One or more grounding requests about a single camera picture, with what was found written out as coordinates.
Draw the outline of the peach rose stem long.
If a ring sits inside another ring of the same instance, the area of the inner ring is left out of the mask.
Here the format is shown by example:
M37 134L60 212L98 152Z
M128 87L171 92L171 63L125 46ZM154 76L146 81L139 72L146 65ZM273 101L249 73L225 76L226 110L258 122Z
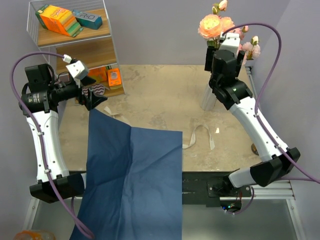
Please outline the peach rose stem long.
M198 26L198 34L205 39L208 47L218 48L220 46L220 35L222 32L235 26L230 17L220 16L220 12L225 12L228 7L227 0L214 3L212 13L206 15Z

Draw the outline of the pink rose stem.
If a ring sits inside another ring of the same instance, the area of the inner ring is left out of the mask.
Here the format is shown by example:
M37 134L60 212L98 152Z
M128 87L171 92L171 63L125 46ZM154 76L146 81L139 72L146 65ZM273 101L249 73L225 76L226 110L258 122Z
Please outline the pink rose stem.
M259 37L255 35L251 38L250 42L246 42L243 45L240 44L238 50L245 52L242 65L245 65L247 61L257 59L261 54Z
M238 34L240 40L242 41L245 38L245 34L249 31L249 26L245 25L243 27L237 27L230 31L230 33Z

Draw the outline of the blue wrapping paper sheet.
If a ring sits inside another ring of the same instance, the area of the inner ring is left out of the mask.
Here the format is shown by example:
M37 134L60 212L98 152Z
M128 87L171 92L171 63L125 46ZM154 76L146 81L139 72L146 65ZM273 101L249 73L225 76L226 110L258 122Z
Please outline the blue wrapping paper sheet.
M182 238L183 134L89 113L78 218L97 240Z

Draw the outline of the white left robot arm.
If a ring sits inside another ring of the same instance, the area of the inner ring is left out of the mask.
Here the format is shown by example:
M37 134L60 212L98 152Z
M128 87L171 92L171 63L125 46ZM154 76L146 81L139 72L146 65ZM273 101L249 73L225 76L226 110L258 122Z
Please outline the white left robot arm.
M59 200L53 187L63 199L85 191L84 175L70 173L63 158L58 133L59 103L75 98L90 111L107 100L92 88L83 90L95 80L88 76L89 69L82 61L73 59L66 68L69 81L61 83L47 63L25 68L28 82L21 91L21 100L28 108L22 112L32 132L37 158L37 183L29 190L33 197L46 203Z

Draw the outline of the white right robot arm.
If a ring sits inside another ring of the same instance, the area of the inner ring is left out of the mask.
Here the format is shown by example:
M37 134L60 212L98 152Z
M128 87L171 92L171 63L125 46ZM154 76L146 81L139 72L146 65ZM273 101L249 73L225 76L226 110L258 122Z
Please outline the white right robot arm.
M259 109L249 87L238 79L243 51L238 55L225 49L209 52L211 64L209 87L216 99L235 116L255 145L261 162L249 168L238 169L224 177L223 192L235 196L241 187L266 187L291 172L301 154L290 148L272 130Z

